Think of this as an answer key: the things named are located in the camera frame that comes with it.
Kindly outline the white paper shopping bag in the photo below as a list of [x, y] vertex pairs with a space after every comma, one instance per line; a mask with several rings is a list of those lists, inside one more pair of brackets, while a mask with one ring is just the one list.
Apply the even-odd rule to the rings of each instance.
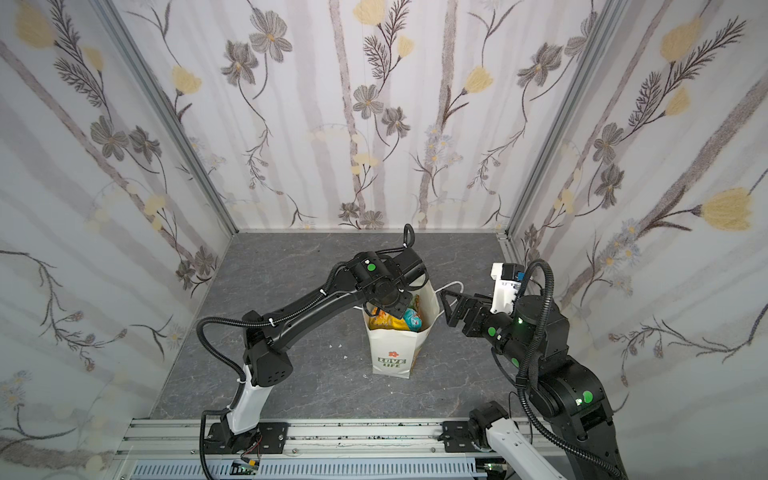
[[407, 322], [400, 319], [396, 319], [396, 322], [402, 324], [404, 329], [383, 328], [384, 312], [376, 317], [363, 313], [374, 374], [402, 379], [411, 376], [419, 352], [432, 328], [444, 314], [438, 294], [450, 289], [462, 293], [464, 284], [452, 281], [435, 289], [427, 281], [425, 286], [414, 292], [409, 309], [421, 320], [418, 330], [410, 329]]

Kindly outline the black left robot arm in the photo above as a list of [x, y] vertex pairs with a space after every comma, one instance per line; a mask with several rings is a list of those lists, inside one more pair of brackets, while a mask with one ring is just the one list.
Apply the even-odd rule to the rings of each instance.
[[[407, 224], [401, 246], [359, 252], [335, 264], [320, 287], [281, 309], [263, 316], [250, 311], [240, 320], [217, 316], [198, 320], [195, 331], [201, 345], [237, 374], [237, 390], [230, 404], [201, 414], [199, 453], [233, 452], [239, 444], [256, 441], [261, 412], [271, 389], [293, 372], [289, 349], [317, 327], [357, 307], [371, 318], [381, 313], [398, 320], [412, 317], [415, 292], [429, 280], [414, 243], [414, 228]], [[211, 344], [205, 334], [209, 325], [242, 330], [241, 362]]]

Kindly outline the teal candy bag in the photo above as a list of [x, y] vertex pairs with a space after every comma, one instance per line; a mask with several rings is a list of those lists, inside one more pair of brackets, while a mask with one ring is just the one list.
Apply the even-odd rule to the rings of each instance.
[[420, 332], [423, 327], [423, 321], [420, 315], [413, 308], [406, 309], [402, 320], [409, 331]]

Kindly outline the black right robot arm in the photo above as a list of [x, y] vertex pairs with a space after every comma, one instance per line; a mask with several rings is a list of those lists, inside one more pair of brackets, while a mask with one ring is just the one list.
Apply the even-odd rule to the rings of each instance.
[[569, 355], [569, 322], [551, 297], [521, 296], [511, 313], [493, 313], [485, 295], [439, 298], [450, 327], [490, 343], [531, 427], [566, 454], [578, 479], [627, 477], [605, 389]]

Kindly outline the yellow snack packet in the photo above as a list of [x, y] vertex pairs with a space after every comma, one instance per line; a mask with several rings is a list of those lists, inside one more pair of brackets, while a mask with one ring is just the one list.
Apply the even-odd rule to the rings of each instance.
[[404, 319], [396, 318], [383, 310], [378, 310], [376, 315], [370, 316], [367, 320], [367, 326], [370, 330], [410, 330]]

